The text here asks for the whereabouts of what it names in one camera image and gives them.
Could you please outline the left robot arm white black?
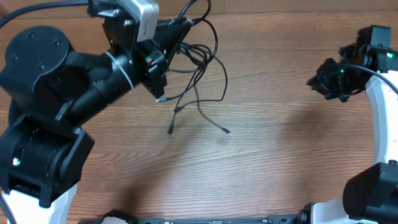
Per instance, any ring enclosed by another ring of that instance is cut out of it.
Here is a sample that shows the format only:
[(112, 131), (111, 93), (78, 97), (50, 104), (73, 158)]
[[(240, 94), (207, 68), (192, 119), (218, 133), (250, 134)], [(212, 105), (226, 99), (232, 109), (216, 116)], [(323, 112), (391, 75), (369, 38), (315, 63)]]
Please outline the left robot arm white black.
[(8, 44), (1, 87), (11, 97), (1, 136), (1, 207), (9, 223), (65, 223), (93, 138), (83, 125), (137, 85), (164, 94), (170, 63), (192, 28), (186, 18), (155, 23), (106, 18), (110, 48), (77, 52), (51, 26), (23, 30)]

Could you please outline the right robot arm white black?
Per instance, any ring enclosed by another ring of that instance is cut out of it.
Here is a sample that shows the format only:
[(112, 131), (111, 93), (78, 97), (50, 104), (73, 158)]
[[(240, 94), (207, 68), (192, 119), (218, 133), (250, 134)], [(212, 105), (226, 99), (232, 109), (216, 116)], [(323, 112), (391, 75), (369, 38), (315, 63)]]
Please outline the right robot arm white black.
[(347, 181), (341, 197), (310, 203), (287, 223), (397, 223), (397, 51), (391, 48), (391, 28), (362, 28), (356, 42), (339, 53), (341, 60), (326, 59), (307, 85), (325, 99), (343, 103), (367, 94), (372, 165)]

